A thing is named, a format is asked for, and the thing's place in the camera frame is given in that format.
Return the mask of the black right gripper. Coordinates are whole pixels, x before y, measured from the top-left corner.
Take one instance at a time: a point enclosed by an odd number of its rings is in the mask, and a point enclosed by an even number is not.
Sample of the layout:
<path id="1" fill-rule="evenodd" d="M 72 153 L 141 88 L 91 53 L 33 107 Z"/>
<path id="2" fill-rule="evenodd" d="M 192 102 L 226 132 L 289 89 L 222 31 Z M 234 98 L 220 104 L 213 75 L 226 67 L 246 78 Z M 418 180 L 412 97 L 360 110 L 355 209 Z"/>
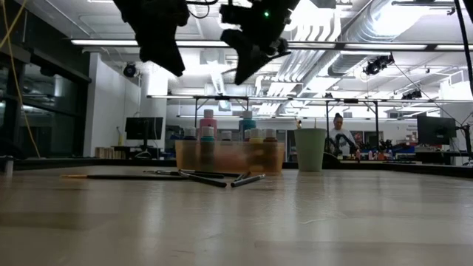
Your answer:
<path id="1" fill-rule="evenodd" d="M 278 41 L 299 0 L 250 0 L 251 6 L 221 5 L 221 22 L 239 26 L 224 30 L 220 40 L 236 50 L 238 62 L 234 83 L 241 85 L 270 62 L 260 48 L 270 48 Z"/>

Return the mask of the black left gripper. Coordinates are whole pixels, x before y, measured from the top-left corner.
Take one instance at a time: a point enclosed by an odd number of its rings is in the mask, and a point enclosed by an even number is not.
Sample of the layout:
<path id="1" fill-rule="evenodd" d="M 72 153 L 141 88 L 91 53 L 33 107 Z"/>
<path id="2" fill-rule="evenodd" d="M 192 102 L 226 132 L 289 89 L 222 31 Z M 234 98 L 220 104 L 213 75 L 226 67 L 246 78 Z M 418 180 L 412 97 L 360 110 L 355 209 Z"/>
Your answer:
<path id="1" fill-rule="evenodd" d="M 175 39 L 176 26 L 187 25 L 186 0 L 113 0 L 122 20 L 137 32 L 156 24 L 167 24 L 153 33 L 140 33 L 140 60 L 151 61 L 173 75 L 183 75 L 185 65 Z"/>

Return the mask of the large teal paint bottle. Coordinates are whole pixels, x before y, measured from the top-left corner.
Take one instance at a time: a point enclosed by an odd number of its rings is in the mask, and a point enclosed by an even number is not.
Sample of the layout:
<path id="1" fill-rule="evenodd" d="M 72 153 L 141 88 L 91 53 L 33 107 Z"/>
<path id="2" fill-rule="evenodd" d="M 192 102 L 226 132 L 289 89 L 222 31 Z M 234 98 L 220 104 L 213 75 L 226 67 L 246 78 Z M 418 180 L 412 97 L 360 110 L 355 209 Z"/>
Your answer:
<path id="1" fill-rule="evenodd" d="M 239 121 L 239 138 L 241 141 L 244 139 L 244 131 L 246 129 L 252 130 L 256 127 L 256 121 L 253 120 L 253 112 L 252 111 L 243 111 L 242 112 L 242 119 Z"/>

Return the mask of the long ceiling light bar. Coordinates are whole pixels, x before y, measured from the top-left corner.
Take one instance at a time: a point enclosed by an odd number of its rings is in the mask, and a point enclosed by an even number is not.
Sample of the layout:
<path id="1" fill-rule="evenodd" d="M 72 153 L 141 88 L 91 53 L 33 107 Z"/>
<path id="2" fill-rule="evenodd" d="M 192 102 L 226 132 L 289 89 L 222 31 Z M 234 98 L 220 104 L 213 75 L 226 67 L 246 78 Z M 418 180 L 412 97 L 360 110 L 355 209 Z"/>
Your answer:
<path id="1" fill-rule="evenodd" d="M 128 39 L 71 39 L 79 47 L 137 47 L 137 42 Z M 178 40 L 179 48 L 228 48 L 222 41 Z M 320 41 L 289 41 L 290 50 L 352 50 L 352 51 L 402 51 L 402 52 L 460 52 L 463 44 L 406 44 L 406 43 L 350 43 Z"/>

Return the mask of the black computer monitor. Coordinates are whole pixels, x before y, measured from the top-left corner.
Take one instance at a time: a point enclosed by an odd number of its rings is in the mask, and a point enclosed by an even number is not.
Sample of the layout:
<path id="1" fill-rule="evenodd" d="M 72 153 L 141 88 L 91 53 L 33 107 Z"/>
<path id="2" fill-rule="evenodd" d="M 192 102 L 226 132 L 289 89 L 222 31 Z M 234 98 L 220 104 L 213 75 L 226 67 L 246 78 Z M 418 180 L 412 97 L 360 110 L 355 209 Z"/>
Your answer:
<path id="1" fill-rule="evenodd" d="M 127 140 L 142 140 L 146 146 L 149 140 L 160 140 L 162 136 L 162 117 L 128 117 L 125 133 Z"/>
<path id="2" fill-rule="evenodd" d="M 449 145 L 457 137 L 455 120 L 446 117 L 417 116 L 418 142 L 428 145 Z"/>

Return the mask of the green plastic cup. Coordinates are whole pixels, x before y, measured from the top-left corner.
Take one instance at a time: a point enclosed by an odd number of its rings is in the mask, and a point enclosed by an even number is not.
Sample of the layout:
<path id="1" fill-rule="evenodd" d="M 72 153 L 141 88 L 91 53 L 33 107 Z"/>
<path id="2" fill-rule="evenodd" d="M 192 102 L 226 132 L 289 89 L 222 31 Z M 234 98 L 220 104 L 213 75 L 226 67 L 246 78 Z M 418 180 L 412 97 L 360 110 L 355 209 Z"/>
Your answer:
<path id="1" fill-rule="evenodd" d="M 296 129 L 294 135 L 299 170 L 321 171 L 326 131 L 323 129 Z"/>

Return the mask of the person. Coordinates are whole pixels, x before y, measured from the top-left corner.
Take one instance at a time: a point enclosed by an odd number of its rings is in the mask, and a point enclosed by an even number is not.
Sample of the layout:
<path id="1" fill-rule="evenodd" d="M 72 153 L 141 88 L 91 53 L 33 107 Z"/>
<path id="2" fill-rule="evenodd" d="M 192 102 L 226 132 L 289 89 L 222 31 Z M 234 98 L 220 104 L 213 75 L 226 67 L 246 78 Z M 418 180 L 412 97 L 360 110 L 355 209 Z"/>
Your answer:
<path id="1" fill-rule="evenodd" d="M 329 131 L 330 151 L 336 157 L 348 157 L 359 151 L 359 146 L 350 131 L 343 128 L 344 118 L 336 113 L 333 118 L 333 128 Z"/>

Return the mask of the thick black paintbrush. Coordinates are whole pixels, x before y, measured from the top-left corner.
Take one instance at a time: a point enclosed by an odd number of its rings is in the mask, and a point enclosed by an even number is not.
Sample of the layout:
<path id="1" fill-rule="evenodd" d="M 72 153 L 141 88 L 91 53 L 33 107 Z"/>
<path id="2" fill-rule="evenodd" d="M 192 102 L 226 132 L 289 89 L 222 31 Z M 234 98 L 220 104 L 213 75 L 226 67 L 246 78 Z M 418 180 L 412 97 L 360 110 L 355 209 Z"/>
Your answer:
<path id="1" fill-rule="evenodd" d="M 227 186 L 227 183 L 225 183 L 225 182 L 220 182 L 220 181 L 213 180 L 213 179 L 208 179 L 208 178 L 205 178 L 205 177 L 199 177 L 199 176 L 196 176 L 194 174 L 188 174 L 188 173 L 181 172 L 181 171 L 179 171 L 179 175 L 181 177 L 186 177 L 187 179 L 189 179 L 191 181 L 206 184 L 206 185 L 212 185 L 212 186 L 215 186 L 215 187 L 218 187 L 218 188 L 225 188 Z"/>

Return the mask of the grey handled paintbrush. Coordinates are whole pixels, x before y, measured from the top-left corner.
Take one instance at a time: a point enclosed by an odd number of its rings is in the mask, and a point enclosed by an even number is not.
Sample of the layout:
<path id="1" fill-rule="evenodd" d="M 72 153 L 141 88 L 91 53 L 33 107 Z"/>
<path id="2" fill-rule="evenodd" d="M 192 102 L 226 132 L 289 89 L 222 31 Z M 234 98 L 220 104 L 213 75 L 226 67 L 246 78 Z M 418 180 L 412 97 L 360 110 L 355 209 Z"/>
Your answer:
<path id="1" fill-rule="evenodd" d="M 254 182 L 259 181 L 259 180 L 264 179 L 264 178 L 265 178 L 265 174 L 260 174 L 260 175 L 256 175 L 256 176 L 253 176 L 253 177 L 246 177 L 245 179 L 235 180 L 234 182 L 231 183 L 231 187 L 232 188 L 240 187 L 242 185 L 246 185 L 246 184 L 249 184 L 249 183 L 254 183 Z"/>

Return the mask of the black metal rack frame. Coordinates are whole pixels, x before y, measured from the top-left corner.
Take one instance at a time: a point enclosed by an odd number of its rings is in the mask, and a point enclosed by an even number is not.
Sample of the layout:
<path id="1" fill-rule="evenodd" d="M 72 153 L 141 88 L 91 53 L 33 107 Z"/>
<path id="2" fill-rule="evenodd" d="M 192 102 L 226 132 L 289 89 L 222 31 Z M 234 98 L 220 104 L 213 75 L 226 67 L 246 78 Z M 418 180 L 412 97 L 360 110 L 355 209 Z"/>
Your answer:
<path id="1" fill-rule="evenodd" d="M 199 109 L 198 102 L 200 99 L 205 100 L 225 100 L 225 101 L 245 101 L 246 104 L 243 105 L 243 109 L 249 110 L 249 104 L 252 100 L 260 101 L 278 101 L 278 102 L 287 102 L 287 101 L 303 101 L 303 102 L 321 102 L 324 103 L 326 109 L 326 120 L 329 116 L 329 103 L 344 103 L 344 104 L 358 104 L 365 103 L 367 108 L 375 114 L 375 131 L 377 133 L 377 138 L 379 138 L 379 114 L 378 114 L 378 100 L 370 99 L 356 99 L 356 98 L 294 98 L 294 97 L 248 97 L 248 96 L 234 96 L 234 95 L 148 95 L 147 98 L 151 99 L 166 99 L 166 100 L 194 100 L 194 124 L 197 124 L 197 110 Z"/>

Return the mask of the small white post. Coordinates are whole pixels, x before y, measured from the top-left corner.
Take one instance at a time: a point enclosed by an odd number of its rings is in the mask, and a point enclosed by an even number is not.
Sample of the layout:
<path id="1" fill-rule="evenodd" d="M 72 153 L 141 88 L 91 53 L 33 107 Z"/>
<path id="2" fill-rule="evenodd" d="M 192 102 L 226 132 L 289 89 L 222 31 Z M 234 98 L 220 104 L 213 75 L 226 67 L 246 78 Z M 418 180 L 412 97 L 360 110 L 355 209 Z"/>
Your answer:
<path id="1" fill-rule="evenodd" d="M 14 169 L 15 158 L 10 155 L 0 156 L 0 175 L 11 177 Z"/>

